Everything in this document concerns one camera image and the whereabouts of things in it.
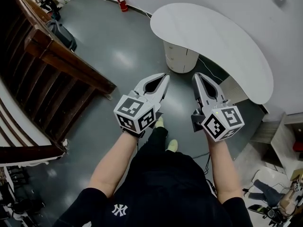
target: white table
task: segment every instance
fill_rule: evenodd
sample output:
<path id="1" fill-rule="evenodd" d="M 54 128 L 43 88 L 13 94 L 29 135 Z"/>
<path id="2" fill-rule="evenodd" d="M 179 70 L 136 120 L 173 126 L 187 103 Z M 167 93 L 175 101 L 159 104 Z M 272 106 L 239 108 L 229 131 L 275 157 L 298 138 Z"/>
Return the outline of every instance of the white table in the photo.
<path id="1" fill-rule="evenodd" d="M 274 81 L 264 55 L 227 17 L 199 5 L 172 3 L 152 15 L 151 29 L 164 41 L 172 70 L 192 70 L 201 54 L 229 73 L 221 87 L 227 98 L 233 97 L 233 103 L 247 97 L 256 104 L 270 99 Z"/>

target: white tabletop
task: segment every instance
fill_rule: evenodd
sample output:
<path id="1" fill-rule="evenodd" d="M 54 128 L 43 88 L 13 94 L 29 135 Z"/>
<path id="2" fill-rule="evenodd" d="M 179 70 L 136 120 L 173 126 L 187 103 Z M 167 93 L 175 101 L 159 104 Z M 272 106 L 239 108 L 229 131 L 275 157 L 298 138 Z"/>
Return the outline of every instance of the white tabletop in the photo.
<path id="1" fill-rule="evenodd" d="M 152 15 L 151 29 L 162 40 L 222 67 L 254 103 L 270 99 L 274 80 L 268 62 L 251 37 L 227 17 L 199 5 L 172 3 Z"/>

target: gray floor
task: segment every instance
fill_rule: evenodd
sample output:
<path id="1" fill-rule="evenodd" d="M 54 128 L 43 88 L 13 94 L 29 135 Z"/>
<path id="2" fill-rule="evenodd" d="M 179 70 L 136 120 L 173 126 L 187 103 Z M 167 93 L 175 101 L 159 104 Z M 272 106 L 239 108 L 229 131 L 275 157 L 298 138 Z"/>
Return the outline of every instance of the gray floor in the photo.
<path id="1" fill-rule="evenodd" d="M 77 40 L 76 54 L 112 80 L 117 89 L 112 101 L 95 98 L 75 123 L 67 137 L 67 155 L 48 166 L 28 169 L 33 189 L 46 203 L 43 217 L 37 217 L 44 227 L 50 227 L 87 186 L 95 166 L 121 134 L 113 114 L 115 105 L 122 94 L 128 94 L 144 77 L 160 72 L 170 75 L 171 83 L 161 107 L 169 130 L 167 143 L 177 139 L 179 151 L 192 157 L 208 152 L 204 133 L 194 133 L 190 120 L 197 108 L 191 78 L 196 71 L 210 76 L 200 61 L 188 74 L 170 71 L 165 63 L 163 43 L 151 31 L 149 19 L 133 10 L 122 13 L 112 2 L 72 0 L 60 13 L 60 22 Z M 226 78 L 219 67 L 208 60 L 205 62 L 215 75 Z M 263 118 L 260 108 L 249 100 L 239 103 L 238 107 L 246 125 L 227 140 L 234 159 Z M 140 146 L 150 133 L 148 130 L 140 140 Z M 195 161 L 204 168 L 207 157 Z M 211 171 L 207 177 L 212 179 Z"/>

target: person's right arm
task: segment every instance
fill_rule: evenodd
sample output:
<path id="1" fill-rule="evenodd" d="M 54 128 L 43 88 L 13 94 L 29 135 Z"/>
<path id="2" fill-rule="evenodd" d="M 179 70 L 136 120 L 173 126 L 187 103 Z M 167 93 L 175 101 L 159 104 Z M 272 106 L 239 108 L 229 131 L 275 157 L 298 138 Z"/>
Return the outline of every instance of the person's right arm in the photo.
<path id="1" fill-rule="evenodd" d="M 224 140 L 215 142 L 206 133 L 213 166 L 214 185 L 221 204 L 228 199 L 243 197 L 242 187 L 231 155 Z"/>

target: fire extinguisher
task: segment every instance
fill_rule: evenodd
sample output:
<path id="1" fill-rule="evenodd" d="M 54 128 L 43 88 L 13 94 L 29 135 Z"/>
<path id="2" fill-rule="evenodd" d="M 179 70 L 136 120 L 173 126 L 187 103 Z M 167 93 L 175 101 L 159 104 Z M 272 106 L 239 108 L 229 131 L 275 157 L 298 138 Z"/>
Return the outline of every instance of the fire extinguisher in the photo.
<path id="1" fill-rule="evenodd" d="M 127 6 L 125 0 L 117 0 L 117 1 L 118 1 L 118 3 L 119 3 L 119 6 L 120 6 L 122 12 L 128 11 L 128 6 Z"/>

